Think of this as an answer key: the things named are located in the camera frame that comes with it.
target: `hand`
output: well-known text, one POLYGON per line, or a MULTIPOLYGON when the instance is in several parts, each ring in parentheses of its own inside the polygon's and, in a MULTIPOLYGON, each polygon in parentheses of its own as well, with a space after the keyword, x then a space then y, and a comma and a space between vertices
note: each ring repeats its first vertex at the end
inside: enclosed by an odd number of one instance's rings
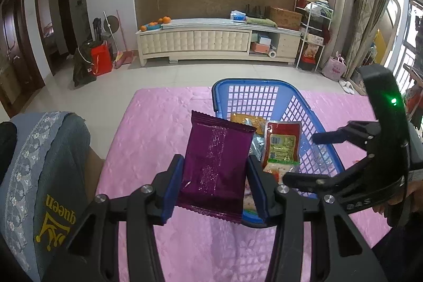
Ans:
MULTIPOLYGON (((423 181, 410 182, 407 187, 407 197, 411 194, 414 196, 414 202, 411 205, 411 212, 423 211, 423 181)), ((396 205, 402 201, 404 191, 401 190, 388 202, 373 207, 373 212, 383 214, 387 205, 396 205)))

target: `circular wall decoration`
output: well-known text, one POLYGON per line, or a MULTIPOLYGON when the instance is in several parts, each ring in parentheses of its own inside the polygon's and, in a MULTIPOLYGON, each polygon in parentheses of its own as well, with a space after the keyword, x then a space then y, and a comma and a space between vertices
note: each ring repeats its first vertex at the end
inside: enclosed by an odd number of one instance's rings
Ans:
MULTIPOLYGON (((119 20, 116 16, 113 16, 113 15, 107 16, 107 20, 109 21, 110 28, 112 30, 112 33, 114 34, 119 29, 119 20)), ((103 28, 106 32, 108 33, 110 32, 106 20, 104 20, 103 28)))

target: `metal screw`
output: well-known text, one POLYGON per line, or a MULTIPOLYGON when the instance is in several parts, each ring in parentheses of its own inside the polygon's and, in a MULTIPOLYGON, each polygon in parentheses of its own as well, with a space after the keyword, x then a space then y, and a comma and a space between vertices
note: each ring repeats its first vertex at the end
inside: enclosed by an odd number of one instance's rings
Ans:
POLYGON ((332 203, 334 203, 334 202, 335 202, 335 198, 334 198, 332 195, 325 195, 325 196, 323 197, 323 200, 324 200, 326 203, 329 203, 329 204, 332 204, 332 203))
POLYGON ((280 186, 278 186, 277 191, 278 193, 288 193, 289 187, 286 186, 285 184, 281 184, 280 186))
POLYGON ((106 199, 107 199, 107 196, 106 196, 106 195, 104 195, 103 193, 101 193, 100 195, 97 195, 97 196, 94 198, 94 200, 95 200, 97 203, 103 203, 106 199))
POLYGON ((154 188, 151 184, 145 184, 141 187, 142 193, 152 193, 153 190, 154 190, 154 188))

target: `purple snack packet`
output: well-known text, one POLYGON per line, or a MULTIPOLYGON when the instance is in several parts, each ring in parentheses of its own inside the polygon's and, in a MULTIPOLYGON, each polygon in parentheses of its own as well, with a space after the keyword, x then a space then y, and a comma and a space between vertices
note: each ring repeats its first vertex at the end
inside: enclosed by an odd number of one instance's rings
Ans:
POLYGON ((191 122, 176 204, 241 223, 245 163, 255 128, 194 111, 191 122))

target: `tufted cabinet door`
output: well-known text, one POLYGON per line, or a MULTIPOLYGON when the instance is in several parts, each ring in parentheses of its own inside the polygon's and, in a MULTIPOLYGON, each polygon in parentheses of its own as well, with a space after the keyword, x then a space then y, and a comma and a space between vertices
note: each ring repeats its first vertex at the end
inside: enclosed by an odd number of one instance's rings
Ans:
POLYGON ((139 39, 143 54, 194 49, 193 31, 171 31, 142 35, 139 39))
POLYGON ((194 31, 194 50, 247 51, 250 34, 239 31, 194 31))

